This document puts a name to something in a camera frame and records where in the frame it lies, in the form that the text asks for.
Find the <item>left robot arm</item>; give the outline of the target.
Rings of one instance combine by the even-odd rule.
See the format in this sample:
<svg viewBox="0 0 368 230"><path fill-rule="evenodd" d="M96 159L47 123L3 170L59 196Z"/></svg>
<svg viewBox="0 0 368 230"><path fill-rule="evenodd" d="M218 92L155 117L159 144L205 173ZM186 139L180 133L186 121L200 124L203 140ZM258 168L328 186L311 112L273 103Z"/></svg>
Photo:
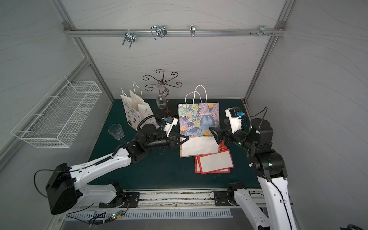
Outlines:
<svg viewBox="0 0 368 230"><path fill-rule="evenodd" d="M121 144L110 154L80 165L58 165L52 172L46 193L52 215L64 213L87 197L82 188L89 182L119 168L128 167L144 159L151 149L174 149L189 140L188 136L172 133L178 120L174 117L156 119L160 125L146 124L141 121L137 127L137 135L126 144Z"/></svg>

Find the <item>white printed paper bag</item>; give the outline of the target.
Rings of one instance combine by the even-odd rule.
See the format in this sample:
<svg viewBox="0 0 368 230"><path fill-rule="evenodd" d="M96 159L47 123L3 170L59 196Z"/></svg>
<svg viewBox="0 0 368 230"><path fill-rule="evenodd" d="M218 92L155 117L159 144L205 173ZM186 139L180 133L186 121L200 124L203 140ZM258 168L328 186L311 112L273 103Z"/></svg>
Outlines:
<svg viewBox="0 0 368 230"><path fill-rule="evenodd" d="M121 100L124 106L127 123L138 130L139 123L146 117L153 115L150 105L142 98L142 90L133 82L133 91L128 96L121 88Z"/></svg>

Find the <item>floral print paper bag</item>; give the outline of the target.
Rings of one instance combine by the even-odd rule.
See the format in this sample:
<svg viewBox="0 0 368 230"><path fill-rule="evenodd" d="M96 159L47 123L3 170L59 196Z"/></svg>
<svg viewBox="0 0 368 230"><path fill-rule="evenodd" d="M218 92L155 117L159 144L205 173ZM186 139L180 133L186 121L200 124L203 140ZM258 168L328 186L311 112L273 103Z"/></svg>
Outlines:
<svg viewBox="0 0 368 230"><path fill-rule="evenodd" d="M207 91L203 85L198 85L193 92L187 94L190 95L193 95L191 102L185 97L185 102L178 105L180 134L189 137L189 140L180 146L180 157L217 153L219 144L216 143L210 128L220 125L219 103L208 102Z"/></svg>

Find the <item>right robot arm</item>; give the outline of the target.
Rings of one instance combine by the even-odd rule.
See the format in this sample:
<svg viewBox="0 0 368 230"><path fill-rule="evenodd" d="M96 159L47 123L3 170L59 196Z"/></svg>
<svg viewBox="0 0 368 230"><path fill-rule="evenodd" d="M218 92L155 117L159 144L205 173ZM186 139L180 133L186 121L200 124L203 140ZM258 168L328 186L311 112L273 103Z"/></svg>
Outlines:
<svg viewBox="0 0 368 230"><path fill-rule="evenodd" d="M295 230L286 165L282 156L272 148L273 128L265 119L255 118L244 131L241 120L230 119L236 131L210 127L218 144L234 143L246 151L249 167L257 175L266 203L265 214L253 200L250 191L241 183L231 183L227 189L228 202L238 205L255 230Z"/></svg>

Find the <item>red RICH paper bag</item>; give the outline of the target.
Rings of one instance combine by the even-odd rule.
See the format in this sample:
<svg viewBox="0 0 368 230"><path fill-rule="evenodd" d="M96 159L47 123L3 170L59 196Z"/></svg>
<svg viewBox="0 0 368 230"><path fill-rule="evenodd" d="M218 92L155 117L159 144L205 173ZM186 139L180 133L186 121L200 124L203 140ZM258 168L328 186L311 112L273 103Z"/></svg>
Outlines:
<svg viewBox="0 0 368 230"><path fill-rule="evenodd" d="M200 165L199 165L199 161L198 161L198 157L195 157L195 173L199 173L202 174L201 170L200 170ZM207 172L208 173L230 173L230 168L228 169L222 169L222 170L216 170L216 171L212 171L212 172Z"/></svg>

